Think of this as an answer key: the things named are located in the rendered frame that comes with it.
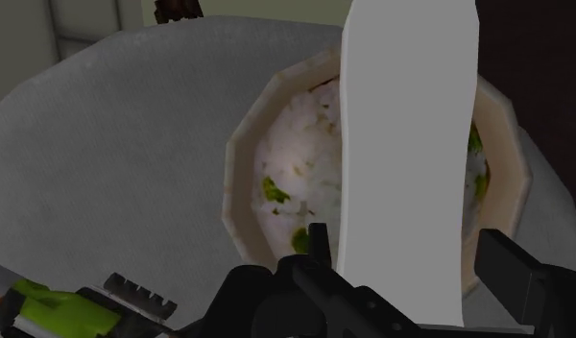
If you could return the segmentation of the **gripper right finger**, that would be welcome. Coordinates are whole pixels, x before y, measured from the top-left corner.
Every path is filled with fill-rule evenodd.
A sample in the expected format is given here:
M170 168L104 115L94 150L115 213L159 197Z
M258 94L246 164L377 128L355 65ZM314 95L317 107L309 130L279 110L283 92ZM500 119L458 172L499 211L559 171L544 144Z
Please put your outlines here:
M481 229L474 273L534 338L576 338L576 271L538 261L498 229Z

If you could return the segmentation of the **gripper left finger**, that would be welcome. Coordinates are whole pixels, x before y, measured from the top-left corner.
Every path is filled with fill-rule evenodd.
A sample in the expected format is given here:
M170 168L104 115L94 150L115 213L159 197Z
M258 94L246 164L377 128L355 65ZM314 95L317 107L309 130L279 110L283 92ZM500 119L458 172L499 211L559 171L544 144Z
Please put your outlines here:
M422 338L422 330L333 271L326 224L312 223L308 253L281 258L274 272L233 268L204 316L175 338Z

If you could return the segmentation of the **beige bowl of rice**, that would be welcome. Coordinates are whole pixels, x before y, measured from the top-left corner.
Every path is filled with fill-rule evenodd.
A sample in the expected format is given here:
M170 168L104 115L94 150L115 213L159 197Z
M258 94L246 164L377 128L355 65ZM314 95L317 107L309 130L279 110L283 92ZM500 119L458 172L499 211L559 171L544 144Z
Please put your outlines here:
M275 73L226 147L222 219L241 257L274 269L307 250L307 227L327 225L339 251L341 54L332 48ZM479 231L514 235L532 181L510 101L479 80L467 150L461 216L461 287L478 282Z

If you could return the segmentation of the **white flat oblong object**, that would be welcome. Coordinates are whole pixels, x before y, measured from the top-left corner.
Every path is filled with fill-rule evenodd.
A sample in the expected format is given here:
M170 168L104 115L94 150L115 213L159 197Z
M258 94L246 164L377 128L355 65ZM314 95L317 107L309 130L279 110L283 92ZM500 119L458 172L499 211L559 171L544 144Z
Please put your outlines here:
M421 324L463 322L478 33L475 0L352 0L343 30L337 269Z

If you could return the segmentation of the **grey round table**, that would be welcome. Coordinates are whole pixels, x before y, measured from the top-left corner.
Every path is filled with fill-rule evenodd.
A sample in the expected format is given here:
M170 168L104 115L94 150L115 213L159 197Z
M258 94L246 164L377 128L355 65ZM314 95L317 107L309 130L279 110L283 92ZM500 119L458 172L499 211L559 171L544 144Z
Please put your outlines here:
M201 317L241 261L226 145L277 71L337 26L209 16L109 36L0 103L0 264L60 290L117 272Z

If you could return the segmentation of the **green and black toothed tool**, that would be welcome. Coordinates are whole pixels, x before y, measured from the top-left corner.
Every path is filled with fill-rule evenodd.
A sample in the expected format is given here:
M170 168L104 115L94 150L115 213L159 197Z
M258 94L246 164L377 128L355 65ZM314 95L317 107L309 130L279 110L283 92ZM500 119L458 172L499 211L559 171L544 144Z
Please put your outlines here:
M58 291L0 265L1 338L159 338L177 304L113 273L101 286Z

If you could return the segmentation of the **pale panelled cabinet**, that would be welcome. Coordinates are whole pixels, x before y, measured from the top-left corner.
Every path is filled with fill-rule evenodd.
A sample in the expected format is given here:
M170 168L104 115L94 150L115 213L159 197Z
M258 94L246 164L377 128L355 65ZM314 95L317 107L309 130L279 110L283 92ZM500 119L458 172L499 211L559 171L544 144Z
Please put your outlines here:
M0 101L97 41L143 26L142 0L0 0Z

